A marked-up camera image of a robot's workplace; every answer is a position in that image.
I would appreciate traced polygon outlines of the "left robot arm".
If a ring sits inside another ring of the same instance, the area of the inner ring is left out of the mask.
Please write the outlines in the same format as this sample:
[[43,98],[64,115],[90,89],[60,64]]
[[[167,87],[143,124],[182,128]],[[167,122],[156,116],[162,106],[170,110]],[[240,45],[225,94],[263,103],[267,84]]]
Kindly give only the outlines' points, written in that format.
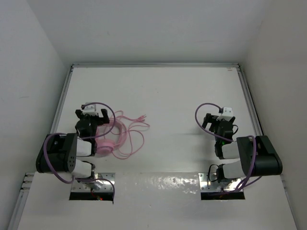
[[106,109],[101,110],[102,116],[93,106],[75,113],[76,132],[48,134],[35,162],[39,173],[51,173],[66,184],[93,178],[94,165],[78,158],[95,155],[97,128],[110,122]]

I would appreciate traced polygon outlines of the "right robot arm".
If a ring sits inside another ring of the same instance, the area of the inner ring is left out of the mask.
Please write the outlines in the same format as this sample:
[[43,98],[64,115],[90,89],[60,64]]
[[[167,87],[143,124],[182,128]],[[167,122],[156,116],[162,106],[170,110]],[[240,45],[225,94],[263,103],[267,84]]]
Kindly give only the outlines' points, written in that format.
[[215,137],[215,155],[221,160],[236,160],[217,166],[214,181],[228,182],[237,178],[280,175],[283,163],[267,136],[237,137],[235,118],[223,119],[207,113],[202,128],[210,125],[209,132]]

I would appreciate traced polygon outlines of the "pink headphones with cable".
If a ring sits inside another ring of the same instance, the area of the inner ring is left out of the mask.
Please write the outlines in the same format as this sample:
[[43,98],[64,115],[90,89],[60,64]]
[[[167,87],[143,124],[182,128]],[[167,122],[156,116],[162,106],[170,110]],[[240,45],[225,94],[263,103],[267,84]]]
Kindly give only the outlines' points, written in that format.
[[[116,111],[115,114],[115,117],[110,118],[109,124],[97,128],[96,154],[100,156],[112,154],[117,159],[125,160],[142,149],[145,143],[143,132],[147,131],[150,125],[146,123],[146,115],[129,118],[122,110]],[[138,148],[133,147],[133,132],[142,138]]]

